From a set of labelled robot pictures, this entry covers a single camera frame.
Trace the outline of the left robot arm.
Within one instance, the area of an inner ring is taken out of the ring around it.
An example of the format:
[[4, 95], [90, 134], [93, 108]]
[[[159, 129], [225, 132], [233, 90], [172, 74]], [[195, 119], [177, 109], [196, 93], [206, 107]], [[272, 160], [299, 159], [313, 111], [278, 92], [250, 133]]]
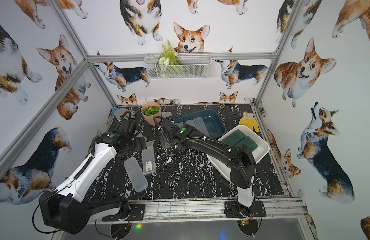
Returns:
[[43, 222], [55, 232], [79, 233], [97, 219], [115, 216], [130, 220], [133, 214], [128, 200], [113, 196], [105, 201], [86, 202], [84, 200], [92, 183], [104, 167], [116, 156], [125, 156], [133, 151], [147, 148], [142, 135], [129, 138], [121, 134], [106, 132], [94, 137], [91, 151], [81, 165], [52, 192], [45, 191], [39, 198]]

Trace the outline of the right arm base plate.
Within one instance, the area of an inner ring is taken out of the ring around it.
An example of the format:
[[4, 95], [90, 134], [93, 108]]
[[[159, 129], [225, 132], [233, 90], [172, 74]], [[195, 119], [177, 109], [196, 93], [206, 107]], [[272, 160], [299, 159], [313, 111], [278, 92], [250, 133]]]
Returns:
[[238, 201], [224, 203], [224, 214], [227, 218], [245, 219], [250, 217], [266, 217], [263, 201], [254, 201], [250, 207], [241, 205]]

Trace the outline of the artificial fern with flower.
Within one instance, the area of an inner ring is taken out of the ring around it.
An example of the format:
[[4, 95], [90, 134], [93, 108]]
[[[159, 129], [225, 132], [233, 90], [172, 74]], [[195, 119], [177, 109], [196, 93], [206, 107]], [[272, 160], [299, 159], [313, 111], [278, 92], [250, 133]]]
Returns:
[[163, 52], [159, 57], [158, 65], [160, 66], [161, 75], [163, 78], [174, 77], [179, 74], [178, 53], [173, 48], [170, 41], [167, 41], [167, 46], [162, 44]]

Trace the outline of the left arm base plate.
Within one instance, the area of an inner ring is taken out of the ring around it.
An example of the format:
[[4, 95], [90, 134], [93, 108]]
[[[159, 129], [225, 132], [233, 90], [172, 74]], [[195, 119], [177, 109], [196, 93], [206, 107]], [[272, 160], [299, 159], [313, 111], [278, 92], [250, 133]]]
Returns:
[[120, 207], [119, 211], [116, 214], [103, 217], [102, 221], [142, 221], [145, 215], [145, 208], [145, 204], [124, 204]]

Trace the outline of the white storage box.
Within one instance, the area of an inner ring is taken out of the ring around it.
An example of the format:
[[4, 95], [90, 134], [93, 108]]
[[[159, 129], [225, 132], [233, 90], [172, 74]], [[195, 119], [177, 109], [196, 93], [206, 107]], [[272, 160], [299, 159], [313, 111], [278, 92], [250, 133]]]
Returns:
[[[253, 157], [256, 161], [256, 164], [258, 165], [259, 162], [269, 153], [270, 146], [269, 144], [263, 140], [257, 133], [253, 132], [251, 129], [244, 125], [237, 125], [230, 131], [228, 131], [225, 135], [223, 135], [221, 138], [219, 138], [219, 141], [226, 139], [228, 136], [230, 136], [235, 131], [241, 131], [246, 136], [249, 136], [252, 140], [255, 141], [255, 143], [258, 145], [258, 147], [252, 152]], [[207, 157], [209, 161], [212, 163], [212, 165], [220, 172], [220, 174], [228, 181], [230, 180], [230, 173], [231, 169], [228, 168], [224, 163], [217, 160], [216, 158], [212, 157], [211, 155], [207, 154]]]

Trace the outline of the clear rounded case front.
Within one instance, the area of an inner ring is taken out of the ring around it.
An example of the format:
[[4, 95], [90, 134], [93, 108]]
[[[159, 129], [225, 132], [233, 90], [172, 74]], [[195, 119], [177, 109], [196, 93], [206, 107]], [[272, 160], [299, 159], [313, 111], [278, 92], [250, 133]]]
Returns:
[[134, 190], [137, 193], [144, 191], [148, 186], [148, 181], [143, 174], [143, 170], [141, 169], [137, 159], [135, 157], [128, 158], [124, 161], [124, 167]]

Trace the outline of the clear case with red pen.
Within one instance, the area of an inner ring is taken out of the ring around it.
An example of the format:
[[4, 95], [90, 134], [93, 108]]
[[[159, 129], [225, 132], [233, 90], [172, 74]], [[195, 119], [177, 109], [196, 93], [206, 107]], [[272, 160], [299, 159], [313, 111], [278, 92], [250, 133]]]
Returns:
[[186, 120], [185, 121], [185, 124], [187, 124], [187, 125], [189, 125], [189, 126], [191, 126], [191, 127], [194, 127], [195, 125], [194, 125], [194, 121], [193, 120]]

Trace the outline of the clear case with barcode label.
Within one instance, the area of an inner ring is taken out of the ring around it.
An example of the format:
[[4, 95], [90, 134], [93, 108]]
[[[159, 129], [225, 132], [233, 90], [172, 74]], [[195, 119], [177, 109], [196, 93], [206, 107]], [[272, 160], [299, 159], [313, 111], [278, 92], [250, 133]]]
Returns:
[[144, 175], [156, 172], [155, 152], [153, 141], [146, 142], [146, 149], [142, 150]]

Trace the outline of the dark green case with pens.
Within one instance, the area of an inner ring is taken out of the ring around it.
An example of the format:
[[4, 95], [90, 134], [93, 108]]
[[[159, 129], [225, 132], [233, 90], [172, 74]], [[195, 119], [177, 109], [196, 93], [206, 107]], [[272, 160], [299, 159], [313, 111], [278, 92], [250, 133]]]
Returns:
[[242, 131], [236, 130], [231, 132], [227, 137], [221, 140], [221, 142], [229, 146], [236, 146], [245, 137], [246, 135]]

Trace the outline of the clear rounded case back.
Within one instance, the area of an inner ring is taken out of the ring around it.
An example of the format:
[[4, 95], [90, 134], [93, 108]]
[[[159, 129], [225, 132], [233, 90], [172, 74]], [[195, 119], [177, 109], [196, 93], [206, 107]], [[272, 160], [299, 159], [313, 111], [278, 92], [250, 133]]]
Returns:
[[172, 117], [172, 113], [171, 112], [162, 112], [162, 117], [163, 118], [171, 118]]

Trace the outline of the yellow work glove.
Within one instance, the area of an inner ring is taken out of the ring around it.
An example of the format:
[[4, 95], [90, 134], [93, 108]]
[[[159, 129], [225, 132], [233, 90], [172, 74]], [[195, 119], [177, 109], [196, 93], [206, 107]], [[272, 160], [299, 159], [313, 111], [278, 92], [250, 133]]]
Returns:
[[257, 133], [260, 131], [257, 120], [253, 113], [244, 112], [243, 117], [239, 121], [239, 125], [246, 126]]

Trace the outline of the clear rounded case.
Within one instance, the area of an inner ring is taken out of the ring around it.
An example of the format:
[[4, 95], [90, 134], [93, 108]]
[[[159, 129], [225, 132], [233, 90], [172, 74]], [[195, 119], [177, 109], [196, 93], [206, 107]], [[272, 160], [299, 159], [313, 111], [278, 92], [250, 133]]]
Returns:
[[162, 117], [163, 118], [171, 118], [172, 117], [172, 113], [171, 112], [162, 112]]
[[144, 191], [148, 186], [148, 181], [143, 174], [143, 170], [141, 169], [137, 159], [135, 157], [128, 158], [124, 161], [124, 167], [134, 190], [137, 193]]

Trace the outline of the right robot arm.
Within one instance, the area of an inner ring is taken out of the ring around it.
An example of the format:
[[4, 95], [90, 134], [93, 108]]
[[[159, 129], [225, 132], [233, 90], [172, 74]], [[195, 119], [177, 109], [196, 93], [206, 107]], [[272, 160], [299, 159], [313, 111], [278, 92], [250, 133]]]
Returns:
[[160, 116], [154, 116], [154, 123], [172, 148], [198, 150], [224, 164], [229, 169], [228, 181], [238, 189], [238, 202], [246, 208], [252, 206], [255, 200], [253, 180], [257, 163], [249, 147], [226, 145], [204, 135], [193, 126], [184, 124], [178, 127]]

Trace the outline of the teal storage box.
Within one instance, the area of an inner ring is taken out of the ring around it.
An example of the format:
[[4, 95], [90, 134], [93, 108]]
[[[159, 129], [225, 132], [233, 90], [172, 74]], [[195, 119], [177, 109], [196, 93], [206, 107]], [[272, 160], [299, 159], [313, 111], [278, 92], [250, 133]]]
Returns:
[[180, 126], [182, 124], [185, 124], [186, 120], [193, 120], [194, 118], [197, 117], [201, 117], [204, 119], [210, 138], [218, 140], [227, 132], [226, 127], [223, 121], [221, 120], [220, 116], [215, 110], [212, 109], [202, 110], [186, 114], [183, 116], [179, 116], [177, 118], [174, 118], [172, 120], [172, 123]]

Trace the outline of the pink pot with green plant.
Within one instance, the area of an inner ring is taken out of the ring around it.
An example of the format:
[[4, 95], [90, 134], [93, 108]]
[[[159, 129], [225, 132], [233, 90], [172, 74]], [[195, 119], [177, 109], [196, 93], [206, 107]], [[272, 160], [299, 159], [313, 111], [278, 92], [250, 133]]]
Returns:
[[161, 106], [157, 103], [147, 103], [142, 106], [141, 113], [144, 119], [150, 125], [156, 125], [154, 122], [155, 116], [162, 116]]

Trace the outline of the grey work glove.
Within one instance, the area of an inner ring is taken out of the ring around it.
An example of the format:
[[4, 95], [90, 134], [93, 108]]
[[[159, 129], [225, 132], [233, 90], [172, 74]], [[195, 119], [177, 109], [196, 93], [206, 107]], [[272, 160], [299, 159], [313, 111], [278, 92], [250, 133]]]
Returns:
[[113, 108], [111, 110], [111, 114], [118, 120], [130, 120], [134, 119], [136, 116], [135, 111], [133, 110], [128, 110], [125, 108]]

